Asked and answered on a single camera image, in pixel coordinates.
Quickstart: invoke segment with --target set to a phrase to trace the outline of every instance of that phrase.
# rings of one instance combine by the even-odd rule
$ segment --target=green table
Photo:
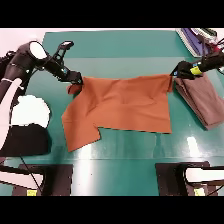
[[[181,60],[194,60],[172,31],[96,31],[47,33],[43,45],[53,54],[58,45],[74,41],[65,65],[83,76],[131,78],[170,73]],[[207,73],[221,97],[224,77]],[[48,126],[51,153],[25,157],[28,164],[74,164],[71,195],[158,195],[155,163],[209,161],[224,165],[224,125],[206,131],[174,90],[169,94],[172,134],[144,133],[100,128],[102,139],[68,152],[61,115],[73,97],[47,72],[32,77],[27,94],[43,98],[52,117]],[[189,144],[189,137],[197,145]],[[18,167],[19,158],[6,165]],[[11,195],[12,186],[0,185],[0,195]]]

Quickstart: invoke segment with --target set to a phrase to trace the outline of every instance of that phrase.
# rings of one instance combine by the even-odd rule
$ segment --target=white wall
[[[219,39],[224,37],[224,28],[213,28]],[[97,30],[170,30],[175,28],[0,28],[0,57],[7,51],[17,48],[30,40],[43,41],[46,32],[60,31],[97,31]]]

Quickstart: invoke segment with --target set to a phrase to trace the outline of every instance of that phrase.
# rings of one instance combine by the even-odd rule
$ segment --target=yellow label
[[[194,189],[195,196],[205,196],[204,188]]]
[[[200,69],[198,68],[198,66],[194,67],[194,68],[191,68],[191,73],[193,75],[200,75],[202,72],[200,71]]]
[[[37,196],[37,190],[27,190],[27,196]]]

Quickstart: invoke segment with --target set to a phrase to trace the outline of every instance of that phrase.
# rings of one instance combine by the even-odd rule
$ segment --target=pile of clothes
[[[218,50],[216,49],[218,39],[215,30],[210,28],[177,28],[176,32],[194,57],[203,56],[203,41],[205,54]]]

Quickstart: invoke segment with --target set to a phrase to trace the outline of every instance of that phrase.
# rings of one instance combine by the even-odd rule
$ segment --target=orange t-shirt
[[[83,77],[81,93],[62,115],[68,151],[100,139],[98,127],[171,133],[169,74],[130,79]],[[79,86],[71,85],[69,94]]]

